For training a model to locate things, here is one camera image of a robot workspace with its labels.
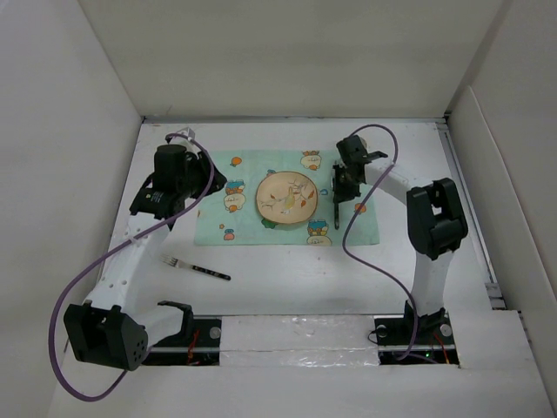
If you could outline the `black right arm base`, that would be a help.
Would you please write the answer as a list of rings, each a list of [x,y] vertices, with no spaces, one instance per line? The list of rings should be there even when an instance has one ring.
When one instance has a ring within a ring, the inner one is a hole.
[[[444,308],[415,322],[412,308],[403,314],[373,317],[367,339],[378,349],[380,365],[460,364],[450,316]]]

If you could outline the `green cartoon print cloth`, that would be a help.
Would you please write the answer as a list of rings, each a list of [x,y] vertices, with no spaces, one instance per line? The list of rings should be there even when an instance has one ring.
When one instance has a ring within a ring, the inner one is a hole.
[[[225,175],[225,188],[203,199],[198,210],[194,242],[198,246],[312,245],[350,246],[379,243],[379,226],[371,200],[357,198],[339,205],[340,229],[334,228],[332,166],[335,151],[216,151],[216,167]],[[256,208],[259,183],[275,172],[300,172],[319,191],[319,205],[312,217],[294,225],[263,219]]]

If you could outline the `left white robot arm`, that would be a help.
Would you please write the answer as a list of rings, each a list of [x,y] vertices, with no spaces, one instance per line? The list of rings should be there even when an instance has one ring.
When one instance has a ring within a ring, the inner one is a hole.
[[[190,305],[162,300],[142,311],[138,298],[159,247],[188,208],[186,200],[198,203],[225,183],[206,152],[183,144],[157,148],[154,171],[130,206],[124,248],[110,256],[85,301],[65,310],[64,326],[78,361],[133,371],[160,341],[181,346],[193,338]]]

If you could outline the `fork with black handle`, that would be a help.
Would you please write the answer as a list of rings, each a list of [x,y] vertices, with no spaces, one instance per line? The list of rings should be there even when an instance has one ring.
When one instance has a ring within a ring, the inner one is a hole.
[[[159,259],[163,263],[165,263],[166,265],[172,266],[174,268],[192,270],[194,272],[202,273],[204,275],[215,277],[215,278],[218,278],[220,280],[226,280],[226,281],[231,281],[232,280],[232,277],[228,274],[217,272],[217,271],[214,271],[214,270],[202,267],[202,266],[193,265],[191,263],[187,263],[187,262],[185,262],[183,260],[180,260],[180,259],[177,259],[175,257],[171,257],[167,254],[161,254],[159,256]]]

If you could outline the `round bird pattern plate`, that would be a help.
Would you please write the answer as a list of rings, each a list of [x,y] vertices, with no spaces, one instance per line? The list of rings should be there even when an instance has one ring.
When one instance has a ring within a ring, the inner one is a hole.
[[[255,195],[258,214],[281,225],[309,220],[319,205],[315,183],[300,172],[275,172],[258,185]]]

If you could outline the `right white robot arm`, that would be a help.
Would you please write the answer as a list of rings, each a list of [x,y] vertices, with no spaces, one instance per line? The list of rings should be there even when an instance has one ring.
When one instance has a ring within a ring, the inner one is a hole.
[[[376,185],[406,207],[408,238],[416,252],[413,287],[408,299],[415,314],[402,321],[402,332],[409,341],[421,343],[433,334],[430,317],[440,314],[444,308],[448,269],[453,254],[468,235],[458,188],[450,178],[423,178],[390,159],[333,166],[335,205],[359,197],[361,185]]]

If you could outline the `knife with patterned handle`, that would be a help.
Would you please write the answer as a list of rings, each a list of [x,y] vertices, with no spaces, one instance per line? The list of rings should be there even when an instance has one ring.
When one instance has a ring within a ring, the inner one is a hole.
[[[338,203],[334,203],[333,206],[334,209],[334,228],[335,230],[339,230],[340,229],[340,212],[339,212],[339,204]]]

